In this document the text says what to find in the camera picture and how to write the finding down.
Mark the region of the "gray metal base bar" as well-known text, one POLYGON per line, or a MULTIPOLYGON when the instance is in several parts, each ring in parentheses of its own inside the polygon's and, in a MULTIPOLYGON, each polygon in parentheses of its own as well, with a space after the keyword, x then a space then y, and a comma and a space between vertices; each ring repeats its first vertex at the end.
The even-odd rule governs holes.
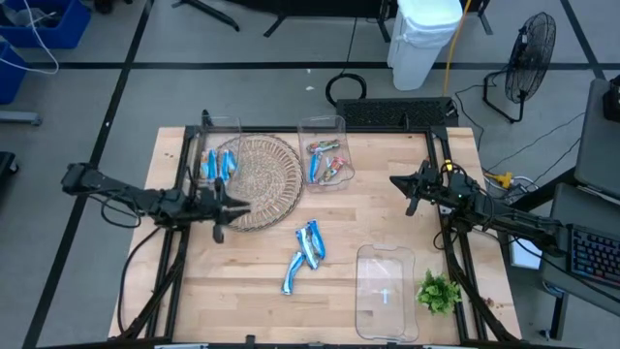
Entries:
POLYGON ((0 111, 0 123, 18 123, 40 126, 42 118, 31 111, 0 111))

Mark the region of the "black backlit keyboard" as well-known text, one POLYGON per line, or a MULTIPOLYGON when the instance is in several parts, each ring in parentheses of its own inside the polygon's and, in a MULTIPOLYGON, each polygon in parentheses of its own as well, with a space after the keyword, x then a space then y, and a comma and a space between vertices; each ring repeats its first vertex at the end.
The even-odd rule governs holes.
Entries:
POLYGON ((620 235, 570 224, 568 270, 620 289, 620 235))

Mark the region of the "small green potted plant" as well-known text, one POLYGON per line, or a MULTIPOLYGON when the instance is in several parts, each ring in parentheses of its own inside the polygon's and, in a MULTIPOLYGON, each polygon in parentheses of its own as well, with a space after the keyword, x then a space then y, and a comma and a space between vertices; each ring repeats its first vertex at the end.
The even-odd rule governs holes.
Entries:
POLYGON ((433 274, 427 270, 417 293, 417 301, 432 315, 448 315, 462 302, 460 287, 443 273, 433 274))

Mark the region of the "black perforated computer case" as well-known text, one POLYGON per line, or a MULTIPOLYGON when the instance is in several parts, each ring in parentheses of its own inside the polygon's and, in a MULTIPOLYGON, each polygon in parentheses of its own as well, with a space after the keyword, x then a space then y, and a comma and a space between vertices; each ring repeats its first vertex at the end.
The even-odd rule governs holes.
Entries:
POLYGON ((459 117, 449 97, 341 99, 336 110, 354 127, 457 127, 459 117))

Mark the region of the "black floor fan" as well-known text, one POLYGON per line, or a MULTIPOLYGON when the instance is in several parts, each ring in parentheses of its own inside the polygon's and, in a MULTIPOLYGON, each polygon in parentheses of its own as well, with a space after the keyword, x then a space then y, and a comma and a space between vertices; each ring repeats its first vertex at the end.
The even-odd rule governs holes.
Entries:
POLYGON ((556 43, 556 22, 546 12, 530 16, 518 29, 508 64, 483 79, 482 100, 509 123, 520 122, 525 102, 540 88, 551 62, 556 43), (488 99, 488 87, 498 76, 505 76, 505 95, 519 105, 517 118, 496 107, 488 99))

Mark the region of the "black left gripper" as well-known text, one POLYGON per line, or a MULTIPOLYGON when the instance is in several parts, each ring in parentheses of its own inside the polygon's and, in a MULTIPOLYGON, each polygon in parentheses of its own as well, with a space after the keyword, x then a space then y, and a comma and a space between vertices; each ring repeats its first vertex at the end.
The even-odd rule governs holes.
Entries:
POLYGON ((248 202, 230 197, 226 191, 226 184, 221 177, 215 179, 215 193, 210 189, 199 189, 195 195, 192 207, 194 221, 213 221, 213 239, 215 242, 224 241, 223 227, 235 219, 250 213, 250 209, 223 210, 217 213, 217 201, 224 207, 249 207, 248 202))

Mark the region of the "round woven straw placemat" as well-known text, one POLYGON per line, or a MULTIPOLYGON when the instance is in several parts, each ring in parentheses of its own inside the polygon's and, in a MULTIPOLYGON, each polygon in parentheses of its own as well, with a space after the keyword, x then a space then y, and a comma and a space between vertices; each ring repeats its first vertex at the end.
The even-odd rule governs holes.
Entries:
POLYGON ((228 151, 236 168, 225 181, 227 194, 249 204, 250 212, 235 219, 230 228, 239 232, 258 231, 276 224, 289 215, 303 192, 303 170, 296 151, 284 140, 268 134, 245 134, 225 137, 210 143, 202 153, 208 161, 209 151, 223 164, 228 151))

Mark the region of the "gray desk top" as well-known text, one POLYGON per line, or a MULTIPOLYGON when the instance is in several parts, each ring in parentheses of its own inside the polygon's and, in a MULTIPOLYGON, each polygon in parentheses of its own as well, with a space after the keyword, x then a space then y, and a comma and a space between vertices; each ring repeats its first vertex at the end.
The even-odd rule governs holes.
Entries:
POLYGON ((590 83, 574 177, 599 192, 620 200, 620 122, 604 115, 604 95, 610 82, 590 83))
MULTIPOLYGON (((564 224, 586 226, 620 238, 620 205, 568 184, 556 187, 550 216, 564 224)), ((543 281, 620 317, 620 302, 595 292, 546 261, 542 261, 541 273, 543 281)))

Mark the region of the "blue plastic crate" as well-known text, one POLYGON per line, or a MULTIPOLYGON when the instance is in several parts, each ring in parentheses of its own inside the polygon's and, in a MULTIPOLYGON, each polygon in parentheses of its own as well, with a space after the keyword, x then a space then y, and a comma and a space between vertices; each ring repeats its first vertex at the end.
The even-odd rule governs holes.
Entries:
POLYGON ((16 97, 26 72, 24 60, 6 42, 0 42, 0 105, 10 104, 16 97))
POLYGON ((80 0, 4 0, 0 37, 17 48, 76 48, 91 14, 80 0))

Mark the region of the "black stand foot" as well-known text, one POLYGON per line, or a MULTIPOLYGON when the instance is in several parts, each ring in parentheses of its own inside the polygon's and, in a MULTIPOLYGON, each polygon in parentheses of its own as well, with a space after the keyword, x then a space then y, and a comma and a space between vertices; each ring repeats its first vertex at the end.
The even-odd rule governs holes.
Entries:
POLYGON ((12 175, 19 171, 16 156, 12 152, 0 151, 0 190, 3 190, 12 175))

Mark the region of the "red green granola bar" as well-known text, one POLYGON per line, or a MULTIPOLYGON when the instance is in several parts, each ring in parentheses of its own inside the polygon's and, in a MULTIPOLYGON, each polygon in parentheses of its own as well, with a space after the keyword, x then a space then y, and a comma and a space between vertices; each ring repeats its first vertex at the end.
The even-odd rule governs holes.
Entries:
POLYGON ((311 153, 311 154, 315 154, 315 153, 318 153, 318 152, 324 152, 324 151, 332 150, 332 149, 337 148, 339 146, 340 146, 340 142, 338 140, 317 141, 317 142, 309 143, 306 146, 306 150, 309 153, 311 153))
POLYGON ((327 157, 325 159, 325 169, 319 176, 317 182, 319 185, 337 185, 341 182, 339 174, 348 165, 348 161, 339 156, 327 157))

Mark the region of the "black desk device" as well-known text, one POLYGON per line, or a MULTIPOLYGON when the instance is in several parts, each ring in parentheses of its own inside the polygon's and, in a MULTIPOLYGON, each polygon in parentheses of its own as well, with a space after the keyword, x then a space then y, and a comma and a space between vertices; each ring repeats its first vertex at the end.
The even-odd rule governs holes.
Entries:
POLYGON ((603 96, 604 117, 620 123, 620 75, 609 81, 609 89, 603 96))

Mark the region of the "black desk leg bar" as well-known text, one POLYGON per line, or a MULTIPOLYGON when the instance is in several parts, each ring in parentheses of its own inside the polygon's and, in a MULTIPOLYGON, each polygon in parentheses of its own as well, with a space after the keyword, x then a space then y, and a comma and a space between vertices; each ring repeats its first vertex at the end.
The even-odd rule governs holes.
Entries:
POLYGON ((552 201, 552 216, 566 224, 584 223, 579 211, 579 197, 576 186, 578 181, 574 177, 575 167, 559 174, 534 192, 525 194, 510 207, 521 211, 531 211, 543 204, 552 201))

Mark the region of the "white printed paper sheet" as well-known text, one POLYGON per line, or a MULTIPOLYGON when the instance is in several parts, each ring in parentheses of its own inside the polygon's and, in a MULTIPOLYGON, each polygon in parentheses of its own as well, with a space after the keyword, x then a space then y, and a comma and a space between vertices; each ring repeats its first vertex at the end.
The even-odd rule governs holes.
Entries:
POLYGON ((542 252, 531 241, 509 237, 510 264, 512 267, 538 270, 542 252))

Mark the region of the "clear plastic bin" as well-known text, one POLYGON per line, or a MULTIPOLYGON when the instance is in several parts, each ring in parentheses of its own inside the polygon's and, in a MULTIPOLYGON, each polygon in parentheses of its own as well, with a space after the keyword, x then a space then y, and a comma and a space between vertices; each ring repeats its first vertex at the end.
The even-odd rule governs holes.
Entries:
POLYGON ((365 244, 356 254, 356 332, 366 340, 411 343, 416 319, 414 252, 365 244))
POLYGON ((242 144, 241 123, 233 116, 212 116, 207 110, 201 112, 201 121, 190 130, 189 151, 185 168, 189 170, 188 179, 198 187, 212 187, 214 182, 201 179, 201 155, 203 151, 216 149, 218 152, 218 177, 221 164, 221 153, 230 150, 234 153, 237 170, 230 179, 240 174, 240 148, 242 144))
POLYGON ((339 115, 304 118, 297 125, 297 135, 306 188, 312 193, 324 193, 346 189, 349 182, 354 178, 356 171, 353 166, 353 160, 348 145, 345 119, 339 115), (348 161, 348 165, 339 174, 341 182, 332 186, 319 185, 317 181, 315 183, 309 183, 308 173, 311 156, 313 154, 306 150, 306 146, 312 142, 330 140, 338 140, 340 146, 332 150, 321 152, 323 156, 317 173, 317 180, 326 168, 326 158, 339 156, 348 161))

